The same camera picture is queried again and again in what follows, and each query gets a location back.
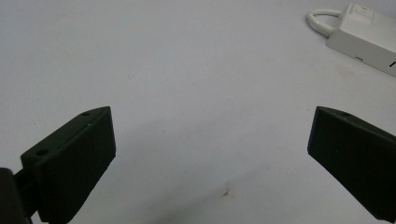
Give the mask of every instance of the screw hole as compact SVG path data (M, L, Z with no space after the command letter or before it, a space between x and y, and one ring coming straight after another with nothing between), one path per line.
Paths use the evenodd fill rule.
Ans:
M49 153L49 151L47 149L41 149L38 150L35 154L39 157L46 155L47 153Z

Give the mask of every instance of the plug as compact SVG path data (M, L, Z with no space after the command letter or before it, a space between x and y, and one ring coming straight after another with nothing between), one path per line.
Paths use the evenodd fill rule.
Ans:
M316 20L316 15L338 20L331 27ZM396 20L352 3L342 12L314 10L307 19L311 27L329 37L329 48L396 77Z

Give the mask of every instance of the white background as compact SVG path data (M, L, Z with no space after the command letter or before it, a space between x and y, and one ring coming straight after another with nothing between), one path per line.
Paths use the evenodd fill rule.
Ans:
M0 164L110 105L117 157L72 223L381 223L306 151L317 105L396 134L396 77L306 23L347 3L3 0Z

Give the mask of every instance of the white device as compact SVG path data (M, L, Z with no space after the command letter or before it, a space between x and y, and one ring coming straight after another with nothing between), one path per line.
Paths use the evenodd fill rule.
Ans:
M318 21L316 15L338 19L332 27ZM314 10L306 17L312 28L329 37L329 48L396 77L396 20L356 4L344 11Z

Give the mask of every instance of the white cable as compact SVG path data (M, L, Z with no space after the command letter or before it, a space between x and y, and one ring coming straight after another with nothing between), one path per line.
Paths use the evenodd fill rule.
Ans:
M334 32L334 27L331 27L328 24L318 21L315 16L317 15L327 15L338 17L341 14L341 11L330 10L330 9L317 9L313 10L306 15L306 19L308 20L309 25L311 25L314 30L318 31L321 35L329 37Z

